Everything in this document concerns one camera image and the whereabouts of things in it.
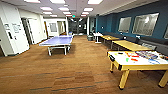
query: window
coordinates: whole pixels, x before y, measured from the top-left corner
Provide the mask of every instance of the window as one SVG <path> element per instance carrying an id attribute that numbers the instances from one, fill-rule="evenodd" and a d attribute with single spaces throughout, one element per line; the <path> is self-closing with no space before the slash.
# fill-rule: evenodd
<path id="1" fill-rule="evenodd" d="M 130 27 L 130 22 L 131 22 L 131 17 L 121 18 L 118 31 L 128 33 L 129 27 Z"/>
<path id="2" fill-rule="evenodd" d="M 50 24 L 51 32 L 57 32 L 56 23 L 49 23 L 49 24 Z"/>
<path id="3" fill-rule="evenodd" d="M 168 26 L 167 26 L 167 30 L 166 30 L 166 33 L 165 33 L 165 35 L 164 35 L 164 38 L 165 38 L 165 39 L 168 39 Z"/>
<path id="4" fill-rule="evenodd" d="M 132 33 L 152 36 L 159 13 L 136 16 Z"/>

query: white table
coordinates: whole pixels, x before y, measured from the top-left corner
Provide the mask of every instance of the white table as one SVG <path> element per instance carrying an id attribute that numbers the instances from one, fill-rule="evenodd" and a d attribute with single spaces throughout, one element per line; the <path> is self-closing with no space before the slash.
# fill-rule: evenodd
<path id="1" fill-rule="evenodd" d="M 99 39 L 98 39 L 98 37 L 99 36 L 103 36 L 101 33 L 93 33 L 93 35 L 96 37 L 96 42 L 95 43 L 101 43 L 101 42 L 99 42 Z"/>

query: yellow table leg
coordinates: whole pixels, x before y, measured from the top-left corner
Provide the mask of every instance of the yellow table leg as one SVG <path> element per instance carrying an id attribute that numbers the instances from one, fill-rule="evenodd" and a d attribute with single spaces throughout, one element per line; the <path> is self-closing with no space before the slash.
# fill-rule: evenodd
<path id="1" fill-rule="evenodd" d="M 159 82 L 160 87 L 164 87 L 168 81 L 168 70 L 164 73 L 162 79 Z"/>
<path id="2" fill-rule="evenodd" d="M 125 83 L 126 83 L 127 78 L 128 78 L 128 74 L 129 74 L 129 70 L 123 72 L 123 75 L 122 75 L 122 78 L 121 78 L 121 81 L 120 81 L 120 85 L 119 85 L 120 89 L 124 89 Z"/>
<path id="3" fill-rule="evenodd" d="M 114 63 L 111 62 L 111 68 L 110 68 L 110 72 L 113 73 L 113 69 L 114 69 Z"/>

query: doorway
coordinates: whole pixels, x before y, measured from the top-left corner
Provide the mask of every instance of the doorway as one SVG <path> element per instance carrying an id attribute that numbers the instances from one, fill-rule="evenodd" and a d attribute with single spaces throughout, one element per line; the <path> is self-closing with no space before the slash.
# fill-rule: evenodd
<path id="1" fill-rule="evenodd" d="M 4 53 L 3 53 L 3 50 L 2 50 L 2 48 L 1 48 L 1 45 L 0 45 L 0 57 L 4 57 L 5 55 L 4 55 Z"/>
<path id="2" fill-rule="evenodd" d="M 87 33 L 87 19 L 86 18 L 69 18 L 69 31 L 73 34 L 86 34 Z"/>
<path id="3" fill-rule="evenodd" d="M 22 24 L 23 24 L 23 27 L 24 27 L 29 45 L 34 44 L 34 40 L 33 40 L 33 37 L 32 37 L 32 32 L 30 30 L 30 25 L 29 25 L 28 19 L 27 18 L 21 18 L 21 20 L 22 20 Z"/>

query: fluorescent light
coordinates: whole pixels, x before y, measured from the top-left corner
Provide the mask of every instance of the fluorescent light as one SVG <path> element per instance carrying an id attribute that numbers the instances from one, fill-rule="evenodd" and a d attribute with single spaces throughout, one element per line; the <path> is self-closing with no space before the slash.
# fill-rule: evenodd
<path id="1" fill-rule="evenodd" d="M 39 0 L 24 0 L 24 1 L 29 3 L 40 3 Z"/>
<path id="2" fill-rule="evenodd" d="M 64 5 L 65 7 L 67 7 L 68 5 Z"/>
<path id="3" fill-rule="evenodd" d="M 85 17 L 86 15 L 81 15 L 82 17 Z"/>
<path id="4" fill-rule="evenodd" d="M 82 12 L 82 14 L 89 14 L 89 12 Z"/>
<path id="5" fill-rule="evenodd" d="M 63 12 L 64 14 L 71 14 L 70 12 Z"/>
<path id="6" fill-rule="evenodd" d="M 57 15 L 50 15 L 51 17 L 57 17 Z"/>
<path id="7" fill-rule="evenodd" d="M 52 3 L 65 4 L 64 0 L 50 0 Z"/>
<path id="8" fill-rule="evenodd" d="M 50 7 L 40 7 L 42 10 L 53 10 Z"/>
<path id="9" fill-rule="evenodd" d="M 66 15 L 66 16 L 72 16 L 72 15 Z"/>
<path id="10" fill-rule="evenodd" d="M 92 11 L 93 8 L 84 8 L 84 11 Z"/>
<path id="11" fill-rule="evenodd" d="M 88 4 L 100 4 L 103 0 L 89 0 Z"/>
<path id="12" fill-rule="evenodd" d="M 52 14 L 51 12 L 43 12 L 44 14 Z"/>
<path id="13" fill-rule="evenodd" d="M 60 7 L 59 9 L 60 9 L 61 11 L 69 11 L 69 9 L 66 8 L 66 7 Z"/>

